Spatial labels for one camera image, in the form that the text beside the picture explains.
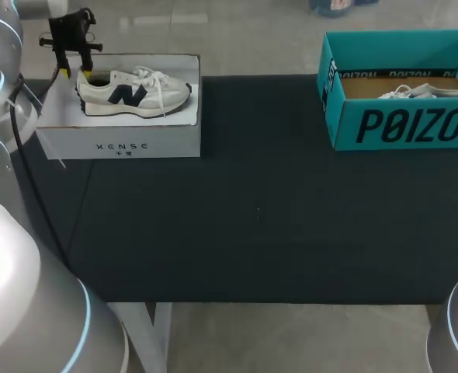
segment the concrete floor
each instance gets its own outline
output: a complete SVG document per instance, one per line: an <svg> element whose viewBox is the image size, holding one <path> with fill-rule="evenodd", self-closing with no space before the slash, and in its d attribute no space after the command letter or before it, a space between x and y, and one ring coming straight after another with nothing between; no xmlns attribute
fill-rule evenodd
<svg viewBox="0 0 458 373"><path fill-rule="evenodd" d="M205 75L317 71L328 30L458 28L458 0L383 0L346 17L311 14L308 0L82 0L107 53L194 53ZM25 22L23 74L50 76L55 60L38 45L44 21Z"/></svg>
<svg viewBox="0 0 458 373"><path fill-rule="evenodd" d="M422 306L176 304L169 373L427 372Z"/></svg>
<svg viewBox="0 0 458 373"><path fill-rule="evenodd" d="M108 53L194 53L204 75L317 71L328 30L456 28L458 0L384 0L341 19L307 0L88 0ZM23 73L49 78L43 21L24 23ZM219 305L174 307L170 373L425 372L423 306Z"/></svg>

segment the table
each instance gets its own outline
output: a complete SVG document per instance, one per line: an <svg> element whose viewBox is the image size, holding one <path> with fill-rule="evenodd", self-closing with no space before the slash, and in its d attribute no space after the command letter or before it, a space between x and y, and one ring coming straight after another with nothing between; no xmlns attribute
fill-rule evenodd
<svg viewBox="0 0 458 373"><path fill-rule="evenodd" d="M314 75L206 77L202 108L201 159L63 169L36 137L26 144L74 272L106 302L397 304L449 294L458 150L333 151Z"/></svg>

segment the white shoe box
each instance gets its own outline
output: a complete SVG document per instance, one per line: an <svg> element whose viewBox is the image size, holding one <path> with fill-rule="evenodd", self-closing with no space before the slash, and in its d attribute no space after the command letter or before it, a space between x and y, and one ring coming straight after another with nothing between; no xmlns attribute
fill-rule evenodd
<svg viewBox="0 0 458 373"><path fill-rule="evenodd" d="M94 69L146 66L189 83L193 91L180 111L144 119L133 114L88 117L75 91L79 56L68 58L71 78L57 77L44 100L37 134L48 159L199 157L201 141L200 56L96 54Z"/></svg>

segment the white sneaker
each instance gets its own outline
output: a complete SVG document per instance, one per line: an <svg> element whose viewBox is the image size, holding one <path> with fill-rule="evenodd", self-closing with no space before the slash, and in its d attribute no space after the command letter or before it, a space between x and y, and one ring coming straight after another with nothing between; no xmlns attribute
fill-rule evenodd
<svg viewBox="0 0 458 373"><path fill-rule="evenodd" d="M395 91L383 94L380 99L435 99L438 97L458 97L458 89L437 89L428 83L414 89L408 85L400 85Z"/></svg>
<svg viewBox="0 0 458 373"><path fill-rule="evenodd" d="M191 85L138 66L133 74L118 70L93 72L89 79L79 70L76 90L86 115L130 113L152 118L176 111L189 98Z"/></svg>

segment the new balance logo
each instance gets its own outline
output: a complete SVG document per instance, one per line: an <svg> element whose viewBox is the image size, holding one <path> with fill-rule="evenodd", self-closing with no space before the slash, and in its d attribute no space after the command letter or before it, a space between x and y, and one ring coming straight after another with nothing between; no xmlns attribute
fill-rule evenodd
<svg viewBox="0 0 458 373"><path fill-rule="evenodd" d="M120 84L115 88L108 102L119 103L122 100L125 105L138 107L146 94L147 90L142 85L139 86L133 96L133 87L131 85Z"/></svg>

